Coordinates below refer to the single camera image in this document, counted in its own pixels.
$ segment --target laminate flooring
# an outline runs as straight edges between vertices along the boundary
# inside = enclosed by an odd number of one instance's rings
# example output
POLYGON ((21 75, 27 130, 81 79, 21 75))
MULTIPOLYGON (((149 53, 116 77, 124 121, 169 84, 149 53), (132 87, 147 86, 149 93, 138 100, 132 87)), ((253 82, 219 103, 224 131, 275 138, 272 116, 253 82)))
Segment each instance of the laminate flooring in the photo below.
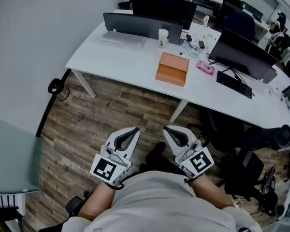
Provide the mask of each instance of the laminate flooring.
MULTIPOLYGON (((108 79, 85 74, 85 79, 96 92, 92 99, 80 85, 74 74, 70 74, 66 86, 71 93, 67 100, 56 100, 44 126, 42 137, 45 146, 41 167, 41 190, 26 195, 26 216, 24 231, 32 232, 57 225, 68 217, 64 207, 73 196, 83 197, 84 191, 92 191, 98 181, 89 173, 94 156, 114 131, 137 126, 141 136, 131 158, 137 171, 145 156, 154 145, 163 140, 162 127, 169 124, 169 118, 179 100, 156 92, 108 79)), ((202 124, 202 108, 188 104, 174 125, 185 127, 188 123, 202 124)), ((203 132, 193 131, 202 142, 203 132)), ((214 161, 223 163, 226 154, 208 146, 214 161)), ((276 168, 276 192, 279 201, 284 202, 289 182, 287 176, 288 152, 277 153, 271 149, 256 152, 264 163, 265 172, 276 168)), ((164 155, 172 158, 167 148, 164 155)), ((223 176, 217 166, 207 174, 218 183, 223 176)), ((244 202, 243 208, 262 227, 274 219, 262 214, 255 200, 244 202)))

